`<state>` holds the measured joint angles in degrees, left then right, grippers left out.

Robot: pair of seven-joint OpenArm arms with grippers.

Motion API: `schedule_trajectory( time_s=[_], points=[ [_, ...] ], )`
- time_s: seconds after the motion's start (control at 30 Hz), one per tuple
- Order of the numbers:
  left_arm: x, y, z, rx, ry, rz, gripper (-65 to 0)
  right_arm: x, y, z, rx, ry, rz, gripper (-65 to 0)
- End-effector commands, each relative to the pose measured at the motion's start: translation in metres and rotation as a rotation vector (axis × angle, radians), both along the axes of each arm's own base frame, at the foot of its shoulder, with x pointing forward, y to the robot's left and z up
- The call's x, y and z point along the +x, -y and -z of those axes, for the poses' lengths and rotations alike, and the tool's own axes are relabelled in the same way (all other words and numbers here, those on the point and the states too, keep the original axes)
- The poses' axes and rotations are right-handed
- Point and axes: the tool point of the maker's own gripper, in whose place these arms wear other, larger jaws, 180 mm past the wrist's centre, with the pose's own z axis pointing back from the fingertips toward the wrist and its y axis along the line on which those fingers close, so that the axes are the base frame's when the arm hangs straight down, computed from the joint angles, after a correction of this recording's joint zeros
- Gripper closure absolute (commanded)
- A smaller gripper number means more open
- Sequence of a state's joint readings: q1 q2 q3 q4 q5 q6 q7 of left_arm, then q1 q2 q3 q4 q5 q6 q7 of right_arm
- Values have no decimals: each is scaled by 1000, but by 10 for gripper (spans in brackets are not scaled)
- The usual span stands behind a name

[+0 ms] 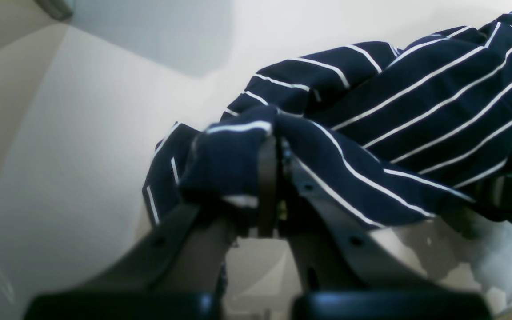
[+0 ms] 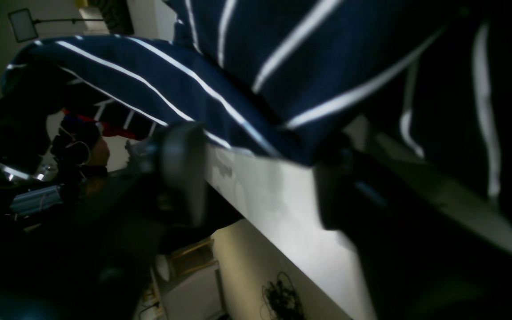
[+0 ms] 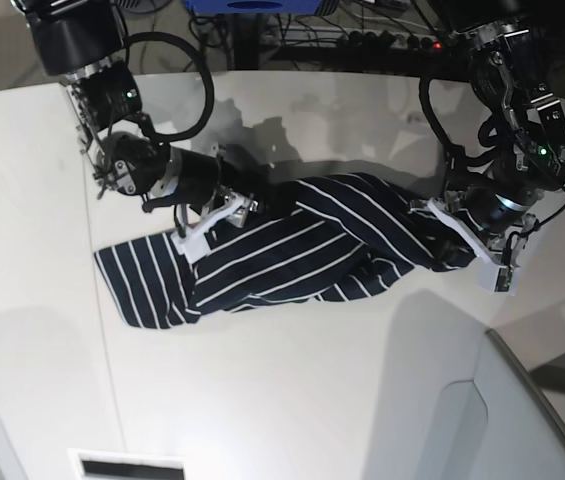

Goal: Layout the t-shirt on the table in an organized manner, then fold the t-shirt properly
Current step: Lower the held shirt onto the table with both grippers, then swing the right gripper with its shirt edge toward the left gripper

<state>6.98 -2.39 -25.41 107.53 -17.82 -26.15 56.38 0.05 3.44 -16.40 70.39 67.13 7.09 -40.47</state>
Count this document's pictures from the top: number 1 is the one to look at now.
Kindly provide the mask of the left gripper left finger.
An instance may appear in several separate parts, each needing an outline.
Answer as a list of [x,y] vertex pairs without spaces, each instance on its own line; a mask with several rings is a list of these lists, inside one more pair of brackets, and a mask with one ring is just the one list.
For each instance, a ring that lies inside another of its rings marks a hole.
[[216,286],[238,233],[231,204],[181,203],[113,266],[34,298],[24,319],[224,320]]

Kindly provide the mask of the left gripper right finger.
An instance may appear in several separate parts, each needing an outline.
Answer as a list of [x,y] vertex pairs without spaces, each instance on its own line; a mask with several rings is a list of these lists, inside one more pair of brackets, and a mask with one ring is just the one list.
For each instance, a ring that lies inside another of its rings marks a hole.
[[290,245],[303,295],[293,320],[490,320],[476,293],[442,288],[394,259],[268,137],[258,152],[258,236]]

